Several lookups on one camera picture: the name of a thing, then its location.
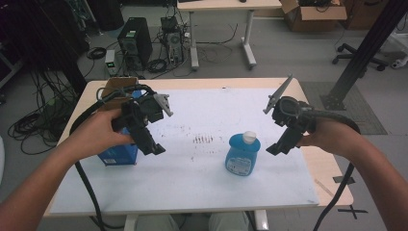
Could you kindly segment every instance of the person's right hand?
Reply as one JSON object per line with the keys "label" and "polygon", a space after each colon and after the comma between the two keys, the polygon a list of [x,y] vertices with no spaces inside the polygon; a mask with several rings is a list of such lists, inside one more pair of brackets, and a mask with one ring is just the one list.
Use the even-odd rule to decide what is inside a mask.
{"label": "person's right hand", "polygon": [[352,153],[355,145],[359,145],[362,136],[349,126],[334,119],[319,118],[316,131],[304,136],[298,146],[317,146],[326,152],[344,156]]}

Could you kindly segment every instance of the blue bottle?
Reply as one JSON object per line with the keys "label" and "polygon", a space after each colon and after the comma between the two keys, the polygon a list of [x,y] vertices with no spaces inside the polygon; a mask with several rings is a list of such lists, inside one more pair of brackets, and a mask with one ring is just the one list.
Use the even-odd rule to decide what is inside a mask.
{"label": "blue bottle", "polygon": [[231,137],[231,145],[225,158],[225,167],[240,176],[249,175],[254,169],[261,143],[254,132],[245,132]]}

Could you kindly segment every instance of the box flap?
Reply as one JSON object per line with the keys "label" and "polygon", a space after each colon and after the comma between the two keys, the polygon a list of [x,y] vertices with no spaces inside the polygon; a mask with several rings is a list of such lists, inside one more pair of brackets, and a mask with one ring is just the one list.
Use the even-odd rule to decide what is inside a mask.
{"label": "box flap", "polygon": [[284,13],[289,13],[293,9],[299,7],[296,0],[280,0],[282,4],[282,11]]}
{"label": "box flap", "polygon": [[332,6],[329,8],[301,7],[302,20],[346,20],[345,7]]}

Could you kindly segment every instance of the person's leg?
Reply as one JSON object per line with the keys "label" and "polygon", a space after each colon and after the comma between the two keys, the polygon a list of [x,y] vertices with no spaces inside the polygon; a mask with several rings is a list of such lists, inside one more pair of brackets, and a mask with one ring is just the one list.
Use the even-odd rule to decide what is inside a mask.
{"label": "person's leg", "polygon": [[171,215],[139,216],[135,231],[180,231]]}
{"label": "person's leg", "polygon": [[209,220],[210,231],[248,231],[249,219],[245,212],[213,213]]}

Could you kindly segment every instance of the brown cardboard box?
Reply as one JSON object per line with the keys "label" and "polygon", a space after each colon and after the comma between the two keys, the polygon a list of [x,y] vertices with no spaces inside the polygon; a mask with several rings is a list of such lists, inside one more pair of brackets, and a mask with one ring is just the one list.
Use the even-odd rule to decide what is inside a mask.
{"label": "brown cardboard box", "polygon": [[347,30],[369,30],[387,3],[388,0],[343,0],[347,20],[341,24]]}
{"label": "brown cardboard box", "polygon": [[[102,97],[107,96],[108,94],[112,93],[114,90],[123,88],[123,87],[128,87],[135,85],[138,82],[137,77],[128,77],[128,78],[123,78],[123,77],[113,77],[108,80],[106,83],[105,88],[102,90]],[[118,97],[115,98],[109,102],[107,102],[104,106],[99,108],[99,111],[109,111],[112,109],[120,109],[120,106],[123,102],[126,100],[129,100],[127,97]]]}
{"label": "brown cardboard box", "polygon": [[338,20],[346,20],[345,7],[333,0],[328,8],[300,7],[296,0],[281,0],[285,21],[294,32],[332,31]]}

